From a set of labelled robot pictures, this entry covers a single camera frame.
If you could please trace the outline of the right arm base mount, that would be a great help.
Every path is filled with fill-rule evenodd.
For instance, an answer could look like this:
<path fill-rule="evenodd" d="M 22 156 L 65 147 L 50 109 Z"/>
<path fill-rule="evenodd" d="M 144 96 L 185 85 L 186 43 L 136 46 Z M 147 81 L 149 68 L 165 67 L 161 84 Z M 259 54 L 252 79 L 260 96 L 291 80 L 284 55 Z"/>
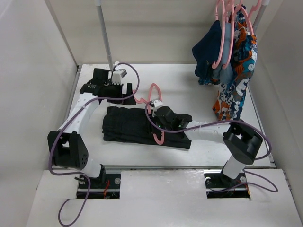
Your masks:
<path fill-rule="evenodd" d="M 244 173 L 240 173 L 236 179 L 231 179 L 222 173 L 206 173 L 204 176 L 208 199 L 250 199 L 250 191 Z"/>

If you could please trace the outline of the pink hanger with patterned garment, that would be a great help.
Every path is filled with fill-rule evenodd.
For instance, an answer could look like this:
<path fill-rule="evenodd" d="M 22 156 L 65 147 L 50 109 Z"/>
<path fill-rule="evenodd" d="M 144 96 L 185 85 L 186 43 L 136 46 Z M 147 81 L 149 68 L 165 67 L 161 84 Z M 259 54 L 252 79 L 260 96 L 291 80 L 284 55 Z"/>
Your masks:
<path fill-rule="evenodd" d="M 255 31 L 257 30 L 257 28 L 256 28 L 256 29 L 253 28 L 253 24 L 254 24 L 254 23 L 251 22 L 251 16 L 252 16 L 252 14 L 253 14 L 255 11 L 258 12 L 258 9 L 256 9 L 256 6 L 257 6 L 258 1 L 257 1 L 257 3 L 256 3 L 255 5 L 253 5 L 253 6 L 251 7 L 251 9 L 250 9 L 249 12 L 247 12 L 247 10 L 243 8 L 242 3 L 243 3 L 243 1 L 240 0 L 240 1 L 239 1 L 239 4 L 236 5 L 237 8 L 236 8 L 235 11 L 236 11 L 236 12 L 241 11 L 241 12 L 244 14 L 245 19 L 246 19 L 246 22 L 247 22 L 248 29 L 249 29 L 249 31 L 250 31 L 250 34 L 253 35 L 253 34 L 255 33 Z"/>

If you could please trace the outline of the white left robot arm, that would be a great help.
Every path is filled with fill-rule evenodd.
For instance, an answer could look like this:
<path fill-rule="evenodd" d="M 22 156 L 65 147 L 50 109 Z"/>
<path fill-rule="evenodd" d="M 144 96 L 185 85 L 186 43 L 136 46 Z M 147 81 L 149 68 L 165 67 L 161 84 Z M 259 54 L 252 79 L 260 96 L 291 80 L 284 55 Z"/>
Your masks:
<path fill-rule="evenodd" d="M 79 98 L 67 120 L 47 136 L 50 168 L 58 166 L 80 171 L 97 188 L 105 184 L 105 168 L 89 156 L 81 135 L 102 100 L 122 105 L 136 104 L 131 83 L 127 83 L 126 93 L 123 93 L 122 78 L 126 75 L 125 69 L 94 69 L 92 79 L 81 87 Z"/>

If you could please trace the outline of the pink hanger with navy garment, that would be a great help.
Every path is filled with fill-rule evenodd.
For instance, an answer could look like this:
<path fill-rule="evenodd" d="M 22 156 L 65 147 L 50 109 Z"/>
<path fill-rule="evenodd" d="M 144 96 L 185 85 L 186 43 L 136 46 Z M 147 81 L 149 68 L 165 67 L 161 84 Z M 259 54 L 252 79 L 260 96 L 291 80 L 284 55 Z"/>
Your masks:
<path fill-rule="evenodd" d="M 219 50 L 217 61 L 215 61 L 212 64 L 212 69 L 216 69 L 219 66 L 220 62 L 221 62 L 222 54 L 223 54 L 223 48 L 224 48 L 224 40 L 225 40 L 225 21 L 226 21 L 226 18 L 227 18 L 227 13 L 229 11 L 233 12 L 233 10 L 234 10 L 234 1 L 233 0 L 227 1 L 226 4 L 225 4 L 225 1 L 223 1 L 223 0 L 217 0 L 216 5 L 215 5 L 215 10 L 214 10 L 215 20 L 219 20 L 218 7 L 219 7 L 220 3 L 222 5 L 221 43 L 220 43 L 220 50 Z"/>

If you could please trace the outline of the silver rack right pole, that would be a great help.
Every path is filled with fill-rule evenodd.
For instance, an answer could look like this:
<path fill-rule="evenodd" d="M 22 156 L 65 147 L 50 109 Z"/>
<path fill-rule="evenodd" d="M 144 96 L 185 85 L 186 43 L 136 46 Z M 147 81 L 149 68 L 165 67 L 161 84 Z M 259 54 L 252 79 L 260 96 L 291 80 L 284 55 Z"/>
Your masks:
<path fill-rule="evenodd" d="M 253 24 L 253 28 L 256 29 L 262 19 L 262 16 L 266 10 L 266 7 L 269 5 L 270 0 L 259 0 L 256 6 L 256 9 L 258 9 L 258 13 L 257 16 L 255 18 L 254 24 Z"/>

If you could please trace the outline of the metal rail strip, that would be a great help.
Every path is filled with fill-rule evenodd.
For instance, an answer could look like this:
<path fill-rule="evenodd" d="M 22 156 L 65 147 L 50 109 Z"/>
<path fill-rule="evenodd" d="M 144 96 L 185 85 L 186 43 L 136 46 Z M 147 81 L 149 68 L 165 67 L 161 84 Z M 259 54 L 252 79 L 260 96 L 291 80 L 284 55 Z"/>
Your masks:
<path fill-rule="evenodd" d="M 274 162 L 270 162 L 270 166 L 248 166 L 247 169 L 276 169 L 276 165 Z M 53 166 L 53 169 L 65 169 L 59 166 Z M 219 170 L 222 169 L 222 166 L 105 166 L 105 169 L 114 169 L 114 170 L 180 170 L 180 169 L 214 169 Z"/>

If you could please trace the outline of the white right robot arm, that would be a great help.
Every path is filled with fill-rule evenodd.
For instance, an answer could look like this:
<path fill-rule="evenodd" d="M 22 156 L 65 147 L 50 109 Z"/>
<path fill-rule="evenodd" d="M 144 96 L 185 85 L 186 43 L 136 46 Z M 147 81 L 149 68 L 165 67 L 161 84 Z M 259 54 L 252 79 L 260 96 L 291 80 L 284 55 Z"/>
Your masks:
<path fill-rule="evenodd" d="M 151 120 L 164 134 L 178 139 L 206 140 L 225 144 L 231 157 L 219 174 L 219 181 L 230 186 L 236 181 L 240 172 L 254 163 L 263 143 L 263 138 L 255 129 L 239 122 L 203 127 L 202 123 L 193 121 L 188 114 L 178 115 L 168 106 L 153 109 Z"/>

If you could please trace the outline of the patterned orange teal garment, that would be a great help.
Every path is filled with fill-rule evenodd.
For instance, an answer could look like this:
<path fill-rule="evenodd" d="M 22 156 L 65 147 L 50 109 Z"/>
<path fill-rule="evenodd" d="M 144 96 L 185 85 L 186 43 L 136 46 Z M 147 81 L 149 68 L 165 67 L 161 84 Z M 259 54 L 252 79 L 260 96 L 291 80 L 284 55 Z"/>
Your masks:
<path fill-rule="evenodd" d="M 257 62 L 257 36 L 250 34 L 244 14 L 236 8 L 227 13 L 221 62 L 210 69 L 210 82 L 202 84 L 218 86 L 213 112 L 220 121 L 240 119 Z"/>

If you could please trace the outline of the silver rack pole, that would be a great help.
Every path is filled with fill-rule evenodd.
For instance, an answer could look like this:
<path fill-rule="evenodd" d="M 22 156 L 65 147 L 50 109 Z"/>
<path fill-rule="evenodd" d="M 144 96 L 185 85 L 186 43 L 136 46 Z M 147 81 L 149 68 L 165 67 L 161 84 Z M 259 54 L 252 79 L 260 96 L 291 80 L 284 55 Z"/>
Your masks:
<path fill-rule="evenodd" d="M 270 0 L 259 0 L 256 6 L 256 9 L 258 9 L 258 13 L 257 16 L 255 18 L 254 24 L 253 24 L 253 28 L 256 29 L 262 19 L 262 16 L 266 10 L 266 7 L 269 5 Z"/>
<path fill-rule="evenodd" d="M 103 36 L 104 47 L 105 47 L 105 51 L 106 51 L 106 55 L 107 55 L 109 68 L 110 68 L 111 71 L 113 71 L 114 70 L 114 62 L 113 62 L 112 55 L 111 55 L 111 50 L 110 50 L 110 45 L 109 45 L 109 40 L 108 40 L 108 35 L 107 35 L 107 30 L 106 30 L 106 25 L 105 25 L 105 19 L 104 19 L 104 14 L 103 14 L 103 10 L 102 10 L 101 0 L 96 0 L 95 5 L 96 5 L 97 12 L 98 12 L 98 18 L 99 18 L 99 21 L 100 21 L 101 32 L 102 32 L 102 36 Z"/>

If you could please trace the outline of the navy blue hanging garment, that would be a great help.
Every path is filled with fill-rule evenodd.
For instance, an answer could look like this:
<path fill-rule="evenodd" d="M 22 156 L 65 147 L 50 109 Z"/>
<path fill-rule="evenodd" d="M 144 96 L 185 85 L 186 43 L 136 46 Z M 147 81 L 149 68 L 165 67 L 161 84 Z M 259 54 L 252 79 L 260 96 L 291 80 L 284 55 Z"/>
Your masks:
<path fill-rule="evenodd" d="M 195 75 L 199 77 L 200 84 L 210 82 L 210 69 L 218 59 L 220 45 L 221 26 L 220 21 L 216 20 L 204 37 L 192 48 L 196 60 Z"/>

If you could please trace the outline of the silver rack left pole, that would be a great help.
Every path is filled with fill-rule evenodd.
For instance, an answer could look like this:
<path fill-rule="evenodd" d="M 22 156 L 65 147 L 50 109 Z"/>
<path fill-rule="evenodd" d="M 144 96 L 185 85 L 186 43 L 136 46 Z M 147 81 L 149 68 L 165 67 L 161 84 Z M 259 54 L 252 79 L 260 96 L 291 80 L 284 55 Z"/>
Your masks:
<path fill-rule="evenodd" d="M 106 30 L 106 25 L 105 25 L 105 19 L 104 19 L 104 14 L 103 14 L 103 10 L 102 10 L 101 0 L 96 0 L 95 5 L 96 5 L 97 12 L 98 12 L 98 18 L 99 18 L 99 21 L 100 21 L 101 32 L 102 32 L 102 36 L 103 36 L 104 47 L 105 47 L 105 51 L 106 51 L 106 55 L 107 55 L 109 68 L 110 68 L 111 71 L 113 71 L 114 70 L 114 62 L 113 62 L 112 55 L 111 55 L 111 50 L 110 50 L 110 45 L 109 45 L 109 40 L 108 40 L 108 35 L 107 35 L 107 30 Z"/>

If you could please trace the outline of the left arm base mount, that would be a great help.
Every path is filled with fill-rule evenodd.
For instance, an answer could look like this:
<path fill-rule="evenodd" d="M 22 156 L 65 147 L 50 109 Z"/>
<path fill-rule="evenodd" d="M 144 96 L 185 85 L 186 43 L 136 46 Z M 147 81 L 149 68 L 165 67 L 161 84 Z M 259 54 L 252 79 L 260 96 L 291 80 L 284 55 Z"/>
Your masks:
<path fill-rule="evenodd" d="M 88 190 L 88 180 L 83 175 L 75 177 L 75 180 L 78 181 L 76 198 L 84 199 Z M 103 183 L 93 178 L 90 179 L 90 182 L 88 199 L 120 198 L 121 173 L 107 173 Z"/>

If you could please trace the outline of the black trousers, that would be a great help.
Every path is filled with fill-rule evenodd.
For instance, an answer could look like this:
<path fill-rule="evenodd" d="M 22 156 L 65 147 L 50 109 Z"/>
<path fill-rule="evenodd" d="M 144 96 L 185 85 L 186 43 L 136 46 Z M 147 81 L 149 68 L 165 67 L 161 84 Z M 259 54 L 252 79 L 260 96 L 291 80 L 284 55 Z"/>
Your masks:
<path fill-rule="evenodd" d="M 144 109 L 110 106 L 103 119 L 103 140 L 107 142 L 155 145 L 152 126 Z"/>

